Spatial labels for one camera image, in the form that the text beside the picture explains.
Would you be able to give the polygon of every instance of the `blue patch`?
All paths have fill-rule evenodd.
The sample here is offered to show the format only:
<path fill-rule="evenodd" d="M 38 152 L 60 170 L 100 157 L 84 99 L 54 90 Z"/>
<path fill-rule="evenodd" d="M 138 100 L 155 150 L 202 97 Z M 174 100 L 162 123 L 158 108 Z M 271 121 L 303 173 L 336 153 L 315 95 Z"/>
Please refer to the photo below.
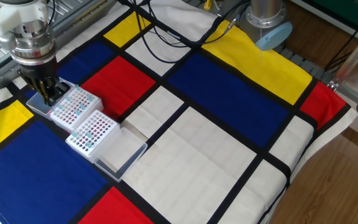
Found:
<path fill-rule="evenodd" d="M 266 145 L 288 114 L 200 54 L 194 54 L 168 81 L 260 147 Z"/>
<path fill-rule="evenodd" d="M 113 53 L 109 47 L 96 41 L 62 65 L 57 70 L 57 75 L 69 82 L 78 83 Z"/>
<path fill-rule="evenodd" d="M 0 221 L 67 223 L 106 182 L 36 121 L 0 151 Z"/>
<path fill-rule="evenodd" d="M 25 94 L 26 97 L 28 97 L 29 99 L 31 99 L 35 94 L 37 93 L 37 91 L 35 90 L 29 90 L 27 91 Z"/>

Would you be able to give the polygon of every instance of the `white tip rack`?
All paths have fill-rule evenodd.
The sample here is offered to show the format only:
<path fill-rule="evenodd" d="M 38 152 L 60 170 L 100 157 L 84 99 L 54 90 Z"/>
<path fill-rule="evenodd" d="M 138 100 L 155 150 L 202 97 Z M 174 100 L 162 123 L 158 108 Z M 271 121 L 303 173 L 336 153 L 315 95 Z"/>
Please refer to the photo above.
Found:
<path fill-rule="evenodd" d="M 96 110 L 71 132 L 66 143 L 116 181 L 147 149 L 147 144 Z"/>
<path fill-rule="evenodd" d="M 71 133 L 66 143 L 85 159 L 94 163 L 97 155 L 94 153 L 95 149 L 103 148 L 103 144 L 113 140 L 119 130 L 119 125 L 115 121 L 96 110 Z"/>
<path fill-rule="evenodd" d="M 76 85 L 53 106 L 50 118 L 71 133 L 95 110 L 103 110 L 102 101 Z"/>

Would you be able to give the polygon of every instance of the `yellow patch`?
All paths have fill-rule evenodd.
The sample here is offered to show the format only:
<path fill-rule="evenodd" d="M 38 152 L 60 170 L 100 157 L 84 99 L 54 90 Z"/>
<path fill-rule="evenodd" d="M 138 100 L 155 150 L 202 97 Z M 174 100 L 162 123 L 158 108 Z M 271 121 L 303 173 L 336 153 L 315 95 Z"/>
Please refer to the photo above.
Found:
<path fill-rule="evenodd" d="M 143 30 L 145 27 L 142 17 L 139 16 L 139 19 Z M 150 22 L 146 19 L 144 19 L 144 23 L 146 26 L 150 24 Z M 136 19 L 136 14 L 133 12 L 130 16 L 125 18 L 122 22 L 120 22 L 103 36 L 116 44 L 118 47 L 122 47 L 124 44 L 134 38 L 139 32 L 140 30 Z"/>
<path fill-rule="evenodd" d="M 31 117 L 33 114 L 17 100 L 0 110 L 0 143 Z"/>
<path fill-rule="evenodd" d="M 207 41 L 219 37 L 228 24 L 228 21 L 222 22 Z M 260 50 L 237 27 L 229 30 L 220 40 L 204 44 L 203 48 L 291 105 L 295 104 L 312 79 L 302 68 L 274 50 L 262 52 L 261 61 Z"/>

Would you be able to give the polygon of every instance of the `red patch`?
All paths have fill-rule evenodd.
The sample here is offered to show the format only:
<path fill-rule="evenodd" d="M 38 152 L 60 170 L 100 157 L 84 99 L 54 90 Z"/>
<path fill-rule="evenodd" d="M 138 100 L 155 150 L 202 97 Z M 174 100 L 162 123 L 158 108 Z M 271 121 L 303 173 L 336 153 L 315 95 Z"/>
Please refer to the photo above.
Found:
<path fill-rule="evenodd" d="M 103 113 L 117 119 L 154 83 L 135 66 L 117 57 L 81 87 L 100 97 L 104 106 Z"/>
<path fill-rule="evenodd" d="M 151 224 L 152 222 L 113 187 L 79 222 L 79 224 L 95 223 Z"/>
<path fill-rule="evenodd" d="M 341 97 L 318 82 L 300 109 L 317 121 L 319 130 L 345 105 L 346 102 Z"/>

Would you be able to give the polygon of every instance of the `mondrian pattern tablecloth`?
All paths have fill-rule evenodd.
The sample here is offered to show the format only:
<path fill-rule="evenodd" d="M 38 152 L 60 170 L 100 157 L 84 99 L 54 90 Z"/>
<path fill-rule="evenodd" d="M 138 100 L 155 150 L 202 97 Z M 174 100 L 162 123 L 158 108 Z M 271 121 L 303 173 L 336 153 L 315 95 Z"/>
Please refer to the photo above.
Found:
<path fill-rule="evenodd" d="M 192 41 L 228 22 L 153 0 L 166 31 Z M 236 27 L 212 44 L 170 47 L 146 6 L 113 10 L 59 51 L 58 75 L 148 149 L 117 183 L 34 114 L 18 78 L 0 90 L 1 223 L 267 223 L 305 162 L 356 117 L 334 92 Z M 164 60 L 156 60 L 141 39 Z"/>

